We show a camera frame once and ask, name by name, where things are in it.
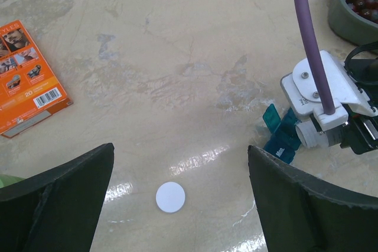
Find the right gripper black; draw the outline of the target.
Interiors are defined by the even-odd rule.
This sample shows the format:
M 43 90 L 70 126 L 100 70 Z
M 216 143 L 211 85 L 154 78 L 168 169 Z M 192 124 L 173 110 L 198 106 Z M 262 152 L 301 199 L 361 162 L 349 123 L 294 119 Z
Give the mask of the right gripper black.
M 377 116 L 369 117 L 355 113 L 350 107 L 347 125 L 343 126 L 340 148 L 350 148 L 356 155 L 377 150 Z

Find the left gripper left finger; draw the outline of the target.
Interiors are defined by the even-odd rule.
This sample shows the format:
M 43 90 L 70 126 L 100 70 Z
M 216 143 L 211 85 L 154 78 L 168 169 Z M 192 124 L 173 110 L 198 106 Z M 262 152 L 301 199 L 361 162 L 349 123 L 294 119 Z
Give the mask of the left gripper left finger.
M 105 143 L 1 188 L 1 251 L 89 251 L 113 164 Z

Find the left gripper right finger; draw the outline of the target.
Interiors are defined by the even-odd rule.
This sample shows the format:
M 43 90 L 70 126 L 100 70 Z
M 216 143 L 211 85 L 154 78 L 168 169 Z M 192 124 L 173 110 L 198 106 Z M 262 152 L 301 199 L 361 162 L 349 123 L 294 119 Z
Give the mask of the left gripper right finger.
M 249 177 L 269 251 L 377 251 L 377 198 L 249 146 Z

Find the white vitamin pill bottle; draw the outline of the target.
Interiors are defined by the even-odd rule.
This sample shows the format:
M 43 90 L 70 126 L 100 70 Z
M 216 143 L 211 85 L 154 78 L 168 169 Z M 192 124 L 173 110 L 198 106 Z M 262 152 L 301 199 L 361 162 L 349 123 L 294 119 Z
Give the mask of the white vitamin pill bottle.
M 338 145 L 343 140 L 343 130 L 337 127 L 325 132 L 317 132 L 315 125 L 311 121 L 300 122 L 295 126 L 295 130 L 302 145 L 306 148 L 329 148 Z

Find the teal weekly pill organizer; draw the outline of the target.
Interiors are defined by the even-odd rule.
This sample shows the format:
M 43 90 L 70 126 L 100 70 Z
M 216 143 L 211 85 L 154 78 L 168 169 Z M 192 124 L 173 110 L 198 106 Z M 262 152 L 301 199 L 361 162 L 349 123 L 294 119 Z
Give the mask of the teal weekly pill organizer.
M 270 104 L 262 118 L 271 133 L 271 137 L 263 149 L 281 161 L 290 164 L 301 145 L 295 128 L 299 120 L 294 111 L 289 108 L 284 117 L 281 118 L 275 105 Z

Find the white bottle cap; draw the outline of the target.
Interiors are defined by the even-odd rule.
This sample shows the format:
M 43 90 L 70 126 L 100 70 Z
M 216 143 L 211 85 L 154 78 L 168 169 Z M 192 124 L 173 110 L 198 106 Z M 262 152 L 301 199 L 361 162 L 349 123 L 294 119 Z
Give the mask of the white bottle cap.
M 155 200 L 158 208 L 166 213 L 178 212 L 185 203 L 185 191 L 176 182 L 162 184 L 156 193 Z

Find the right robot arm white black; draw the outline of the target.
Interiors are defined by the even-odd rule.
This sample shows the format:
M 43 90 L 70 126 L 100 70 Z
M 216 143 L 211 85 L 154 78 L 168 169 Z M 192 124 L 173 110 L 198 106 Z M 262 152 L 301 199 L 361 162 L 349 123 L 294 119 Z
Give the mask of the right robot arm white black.
M 369 110 L 373 115 L 353 110 L 351 104 L 344 104 L 348 113 L 347 124 L 343 127 L 341 148 L 350 148 L 361 155 L 377 149 L 377 59 L 356 59 L 365 51 L 377 49 L 377 42 L 355 48 L 345 59 L 344 68 L 360 94 L 367 96 Z

